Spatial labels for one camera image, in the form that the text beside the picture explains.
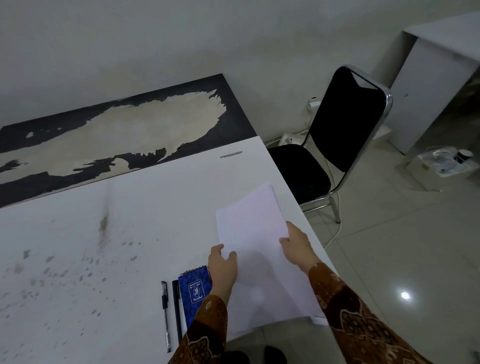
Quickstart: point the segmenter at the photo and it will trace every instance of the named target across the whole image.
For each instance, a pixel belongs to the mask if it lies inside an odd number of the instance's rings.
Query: white paper
[[[238,255],[239,272],[228,303],[228,332],[276,321],[322,316],[308,277],[283,255],[278,241],[288,229],[267,182],[238,202],[217,210],[222,256]]]

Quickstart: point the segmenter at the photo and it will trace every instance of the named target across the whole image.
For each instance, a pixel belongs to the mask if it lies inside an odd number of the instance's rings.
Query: chair leg
[[[337,224],[339,224],[342,221],[340,220],[340,213],[338,211],[338,207],[336,205],[335,199],[333,198],[333,196],[330,196],[328,198],[328,201],[330,202],[330,205],[332,206],[333,214],[335,215],[335,221],[336,221]]]

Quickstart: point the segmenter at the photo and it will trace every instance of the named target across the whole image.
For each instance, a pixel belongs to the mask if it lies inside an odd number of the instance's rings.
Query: notebook cover
[[[180,296],[187,329],[190,327],[203,300],[212,289],[207,266],[188,270],[179,277]]]

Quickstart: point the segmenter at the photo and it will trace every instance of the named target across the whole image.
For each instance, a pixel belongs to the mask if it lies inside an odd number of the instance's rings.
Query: pen
[[[170,347],[170,333],[168,332],[168,315],[167,315],[168,289],[167,289],[167,282],[165,282],[164,280],[162,281],[162,308],[163,308],[163,312],[165,313],[165,341],[167,343],[167,352],[171,352],[172,348]]]
[[[183,338],[181,334],[181,321],[180,321],[180,286],[178,280],[172,281],[172,288],[173,288],[173,304],[175,306],[175,319],[177,321],[177,335],[179,337],[179,345]]]

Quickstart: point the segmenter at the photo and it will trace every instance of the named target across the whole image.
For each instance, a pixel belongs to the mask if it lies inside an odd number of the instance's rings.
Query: chair
[[[391,107],[388,88],[353,66],[342,66],[333,75],[303,144],[268,149],[302,210],[324,203],[303,212],[331,206],[340,223],[333,194],[343,186]],[[309,137],[327,161],[344,173],[332,190],[327,173],[305,149]]]

